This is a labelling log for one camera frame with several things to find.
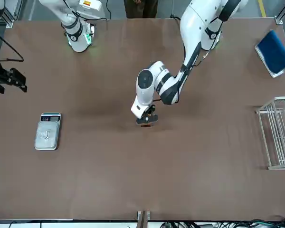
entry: metal frame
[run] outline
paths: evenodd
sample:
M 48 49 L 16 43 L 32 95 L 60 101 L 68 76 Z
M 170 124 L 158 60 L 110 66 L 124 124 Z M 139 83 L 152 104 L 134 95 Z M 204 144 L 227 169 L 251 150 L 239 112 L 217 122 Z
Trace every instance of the metal frame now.
M 275 97 L 270 102 L 256 110 L 258 114 L 263 140 L 268 157 L 268 169 L 285 169 L 285 96 Z M 265 133 L 262 118 L 269 123 L 271 133 Z
M 285 16 L 285 6 L 283 7 L 283 9 L 280 11 L 280 13 L 275 16 L 275 22 L 277 25 L 282 25 L 283 21 L 282 18 Z
M 8 29 L 13 27 L 14 21 L 16 20 L 6 7 L 1 18 L 5 21 L 6 28 Z

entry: digital scale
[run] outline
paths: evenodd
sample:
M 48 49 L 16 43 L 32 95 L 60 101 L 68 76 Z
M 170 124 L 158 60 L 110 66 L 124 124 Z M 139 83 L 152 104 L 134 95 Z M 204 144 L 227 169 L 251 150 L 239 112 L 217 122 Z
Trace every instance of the digital scale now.
M 43 113 L 37 126 L 35 149 L 38 151 L 52 151 L 57 148 L 60 113 Z

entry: blue cloth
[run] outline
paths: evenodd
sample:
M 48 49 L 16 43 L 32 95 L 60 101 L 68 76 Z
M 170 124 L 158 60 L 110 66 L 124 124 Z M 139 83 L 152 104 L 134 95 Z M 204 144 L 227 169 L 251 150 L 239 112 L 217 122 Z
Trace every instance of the blue cloth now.
M 277 74 L 285 69 L 285 48 L 274 31 L 268 32 L 257 47 L 270 71 Z

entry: yellow floor marking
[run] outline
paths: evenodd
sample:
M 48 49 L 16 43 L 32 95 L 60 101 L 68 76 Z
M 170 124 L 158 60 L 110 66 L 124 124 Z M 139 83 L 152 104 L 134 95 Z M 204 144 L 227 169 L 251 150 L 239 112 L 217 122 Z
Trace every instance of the yellow floor marking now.
M 262 17 L 265 18 L 266 17 L 266 13 L 265 13 L 263 0 L 258 0 L 258 4 L 260 5 L 260 10 L 261 10 Z

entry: robotic arm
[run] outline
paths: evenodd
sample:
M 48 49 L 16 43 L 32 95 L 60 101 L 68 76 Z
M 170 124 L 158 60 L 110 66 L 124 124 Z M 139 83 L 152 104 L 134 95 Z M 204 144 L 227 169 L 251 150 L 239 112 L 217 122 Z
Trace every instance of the robotic arm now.
M 98 0 L 39 0 L 60 20 L 66 30 L 69 45 L 76 52 L 85 51 L 93 41 L 94 26 L 86 20 L 105 18 L 101 1 Z
M 186 55 L 178 74 L 173 76 L 161 61 L 155 62 L 148 69 L 144 69 L 138 74 L 136 81 L 137 96 L 131 108 L 132 113 L 137 117 L 137 124 L 149 124 L 157 121 L 157 115 L 153 115 L 155 111 L 153 104 L 155 90 L 165 105 L 172 105 L 179 101 L 181 90 L 199 56 L 200 50 L 214 48 L 219 39 L 222 23 L 227 21 L 238 10 L 239 6 L 245 6 L 247 0 L 242 1 L 191 1 L 180 20 L 180 34 Z M 221 21 L 219 26 L 217 23 L 212 25 L 216 20 Z

